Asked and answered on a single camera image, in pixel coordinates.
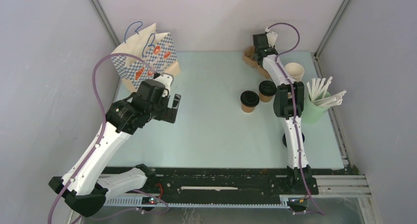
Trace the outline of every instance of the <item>white paper cup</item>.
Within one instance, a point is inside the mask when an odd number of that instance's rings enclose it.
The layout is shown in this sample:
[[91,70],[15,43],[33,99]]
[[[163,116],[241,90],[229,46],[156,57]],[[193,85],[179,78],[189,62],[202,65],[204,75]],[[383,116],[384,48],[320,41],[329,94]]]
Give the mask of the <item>white paper cup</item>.
[[288,63],[285,65],[285,70],[294,78],[295,81],[300,82],[304,75],[304,68],[298,63]]

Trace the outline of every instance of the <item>white wall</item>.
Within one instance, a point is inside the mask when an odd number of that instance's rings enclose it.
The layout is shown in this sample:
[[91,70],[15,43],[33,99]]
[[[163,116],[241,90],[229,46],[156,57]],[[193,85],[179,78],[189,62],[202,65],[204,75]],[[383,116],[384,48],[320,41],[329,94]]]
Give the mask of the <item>white wall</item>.
[[[126,28],[142,20],[173,34],[177,51],[241,51],[252,35],[276,22],[289,22],[301,34],[299,50],[314,52],[342,0],[100,0],[120,41]],[[290,27],[275,27],[279,49],[297,41]]]
[[353,0],[320,57],[384,223],[416,223],[417,2]]
[[[65,173],[100,124],[91,88],[96,62],[114,46],[89,0],[0,0],[0,223],[46,223]],[[98,71],[105,106],[117,73]],[[54,223],[69,209],[63,201]]]

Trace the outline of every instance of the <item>light blue table surface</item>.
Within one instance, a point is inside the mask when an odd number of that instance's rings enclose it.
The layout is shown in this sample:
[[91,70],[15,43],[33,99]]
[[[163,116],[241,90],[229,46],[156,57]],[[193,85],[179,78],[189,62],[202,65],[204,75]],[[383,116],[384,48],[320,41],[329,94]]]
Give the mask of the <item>light blue table surface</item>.
[[[253,113],[240,108],[240,94],[258,92],[263,78],[242,60],[242,52],[178,53],[181,73],[171,94],[182,95],[175,124],[152,120],[126,141],[108,166],[285,168],[287,149],[273,100]],[[281,57],[301,64],[303,82],[317,78],[309,52]],[[130,92],[122,84],[117,100]],[[343,168],[330,118],[302,124],[305,152],[312,168]]]

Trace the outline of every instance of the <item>bag handle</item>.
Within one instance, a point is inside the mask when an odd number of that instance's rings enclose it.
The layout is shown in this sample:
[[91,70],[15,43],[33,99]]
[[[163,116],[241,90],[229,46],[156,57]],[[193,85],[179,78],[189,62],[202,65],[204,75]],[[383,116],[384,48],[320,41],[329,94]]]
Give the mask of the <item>bag handle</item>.
[[139,23],[139,22],[141,23],[141,25],[140,25],[138,28],[136,28],[136,29],[135,29],[135,32],[139,34],[138,30],[139,30],[139,29],[143,26],[143,22],[142,22],[142,21],[135,21],[135,22],[133,22],[132,24],[130,24],[130,26],[129,26],[129,27],[127,27],[126,32],[124,33],[124,43],[126,43],[126,35],[127,35],[127,31],[129,30],[129,28],[130,28],[133,24],[136,24],[136,23]]
[[[152,40],[152,43],[150,43],[149,45],[148,45],[148,43],[149,43],[149,40],[150,40],[150,37],[153,35],[153,40]],[[151,33],[150,35],[149,35],[149,38],[148,38],[148,40],[146,41],[146,44],[145,44],[145,46],[144,46],[144,48],[143,48],[143,50],[142,50],[142,57],[143,57],[143,53],[144,53],[144,51],[145,51],[145,48],[146,47],[155,47],[155,45],[153,44],[153,42],[155,41],[155,38],[156,38],[156,36],[155,36],[155,34],[154,33]]]

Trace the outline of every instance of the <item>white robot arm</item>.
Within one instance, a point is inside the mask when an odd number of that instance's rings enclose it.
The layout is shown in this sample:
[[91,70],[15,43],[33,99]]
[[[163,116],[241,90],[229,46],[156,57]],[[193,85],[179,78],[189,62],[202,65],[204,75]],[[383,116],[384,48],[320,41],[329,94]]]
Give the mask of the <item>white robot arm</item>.
[[254,60],[270,74],[276,85],[273,109],[275,115],[281,118],[281,123],[284,126],[283,142],[288,148],[287,184],[293,193],[305,193],[302,175],[305,176],[308,187],[313,188],[316,180],[312,176],[308,164],[304,151],[304,136],[301,132],[304,85],[302,82],[295,82],[285,71],[273,45],[276,34],[271,34],[268,31],[267,28],[265,33],[253,35]]
[[[275,85],[279,88],[281,85],[289,85],[290,82],[294,84],[294,79],[286,73],[287,77],[285,77],[284,73],[275,63],[276,55],[268,55],[263,59],[262,67],[269,73]],[[278,58],[278,63],[282,66],[281,60]],[[285,139],[287,143],[288,149],[288,167],[291,169],[300,168],[299,167],[299,153],[298,153],[298,141],[297,141],[297,133],[301,133],[301,116],[296,116],[296,124],[294,124],[294,115],[288,118],[281,117],[281,123],[284,127]],[[301,166],[306,167],[308,165],[307,157],[305,156],[304,152],[304,143],[303,140],[300,140],[301,143]]]
[[[142,82],[138,91],[130,97],[113,103],[106,114],[106,127],[100,143],[96,143],[100,134],[97,133],[78,162],[62,177],[53,177],[50,180],[49,186],[56,193],[71,181],[62,195],[71,209],[84,217],[90,217],[100,210],[107,199],[140,189],[149,183],[148,179],[154,173],[143,164],[116,176],[100,179],[98,177],[114,153],[137,128],[142,128],[151,119],[175,122],[181,96],[175,94],[173,107],[168,108],[172,82],[172,75],[158,74],[155,79]],[[95,150],[87,162],[78,174],[71,178],[93,147]]]

